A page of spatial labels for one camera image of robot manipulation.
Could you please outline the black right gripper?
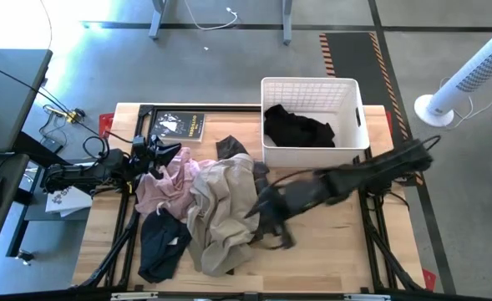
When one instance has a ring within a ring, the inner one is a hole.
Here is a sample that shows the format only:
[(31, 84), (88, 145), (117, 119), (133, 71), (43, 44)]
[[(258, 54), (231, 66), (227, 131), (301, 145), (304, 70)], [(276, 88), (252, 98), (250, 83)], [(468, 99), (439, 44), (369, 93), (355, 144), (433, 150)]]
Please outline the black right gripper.
[[(312, 209), (332, 197), (332, 184), (323, 178), (292, 181), (282, 186), (270, 186), (260, 179), (260, 198), (245, 217), (261, 214), (266, 217), (293, 217)], [(275, 220), (272, 234), (280, 239), (275, 249), (290, 249), (296, 245), (284, 221)]]

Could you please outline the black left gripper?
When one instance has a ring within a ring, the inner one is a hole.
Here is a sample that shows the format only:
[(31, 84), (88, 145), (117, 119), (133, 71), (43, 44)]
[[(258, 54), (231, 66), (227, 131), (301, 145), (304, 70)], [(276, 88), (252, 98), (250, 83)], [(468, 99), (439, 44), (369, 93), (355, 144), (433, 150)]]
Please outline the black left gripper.
[[(162, 179), (161, 165), (157, 160), (157, 143), (160, 141), (157, 135), (151, 135), (146, 139), (137, 135), (133, 139), (133, 155), (130, 159), (131, 173), (133, 176), (150, 173), (155, 179)], [(182, 148), (181, 143), (162, 145), (158, 144), (158, 158), (160, 161), (172, 161)]]

